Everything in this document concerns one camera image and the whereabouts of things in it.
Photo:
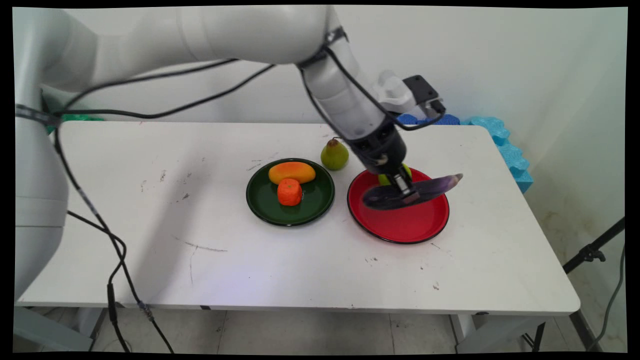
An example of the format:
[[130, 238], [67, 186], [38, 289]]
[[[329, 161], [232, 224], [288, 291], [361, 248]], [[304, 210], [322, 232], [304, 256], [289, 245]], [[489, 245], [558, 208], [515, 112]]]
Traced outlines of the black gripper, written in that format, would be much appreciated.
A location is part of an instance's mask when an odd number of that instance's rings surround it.
[[403, 198], [404, 204], [419, 199], [411, 175], [400, 173], [407, 154], [407, 146], [392, 122], [383, 122], [370, 134], [356, 139], [345, 139], [368, 171], [373, 174], [391, 175], [391, 179]]

